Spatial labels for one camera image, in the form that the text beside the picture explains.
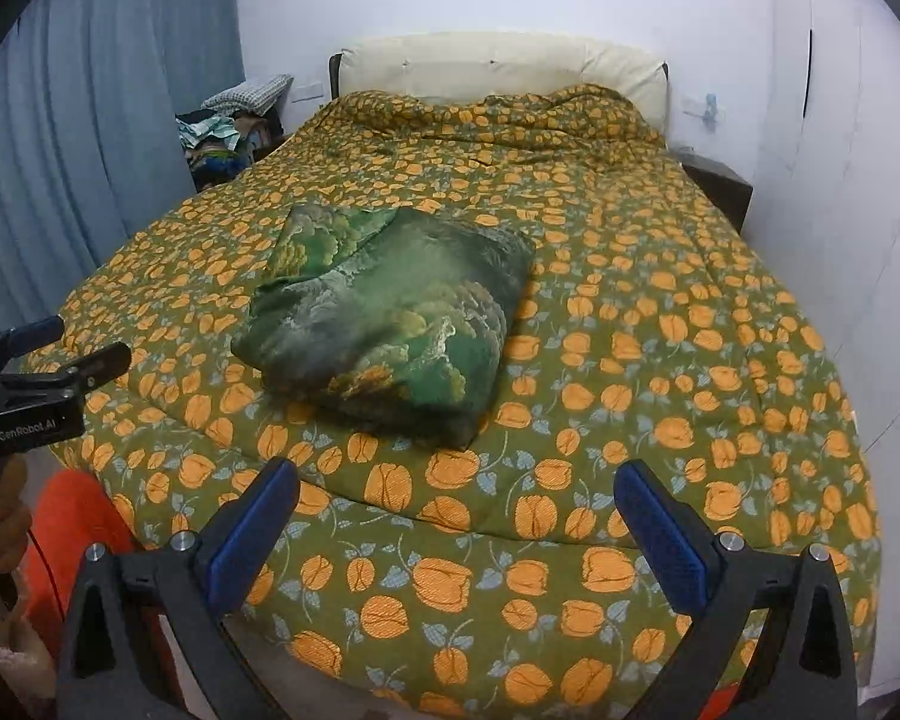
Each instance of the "silver bolt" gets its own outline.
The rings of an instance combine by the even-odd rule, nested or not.
[[[813,557],[814,560],[818,562],[827,562],[830,560],[830,550],[823,546],[822,544],[811,544],[810,545],[810,557]]]
[[[746,541],[739,533],[723,531],[720,534],[720,546],[727,552],[740,552],[746,546]]]
[[[90,560],[90,562],[97,562],[97,560],[106,555],[106,553],[106,544],[101,544],[99,541],[96,541],[86,548],[84,555],[86,555],[87,560]]]
[[[170,536],[170,549],[175,552],[186,552],[194,543],[197,543],[197,537],[193,531],[178,531]]]

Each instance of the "hand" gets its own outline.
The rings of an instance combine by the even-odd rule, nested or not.
[[[26,552],[26,532],[31,513],[20,499],[26,484],[26,462],[14,455],[0,477],[0,574],[8,574],[20,565]]]

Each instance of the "curtain fold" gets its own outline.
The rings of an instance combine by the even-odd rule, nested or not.
[[[236,0],[33,0],[0,46],[0,327],[194,186],[175,114],[242,73]]]

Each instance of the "nightstand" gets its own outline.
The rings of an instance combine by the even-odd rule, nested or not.
[[[701,188],[707,199],[724,212],[733,229],[740,232],[754,187],[715,159],[682,151],[671,152],[671,156],[680,162],[683,171]]]

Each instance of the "white upholstered headboard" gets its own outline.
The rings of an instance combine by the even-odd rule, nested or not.
[[[663,60],[607,41],[526,32],[434,32],[374,38],[331,60],[335,95],[380,89],[440,103],[475,103],[487,95],[546,95],[582,82],[617,90],[649,124],[666,130]]]

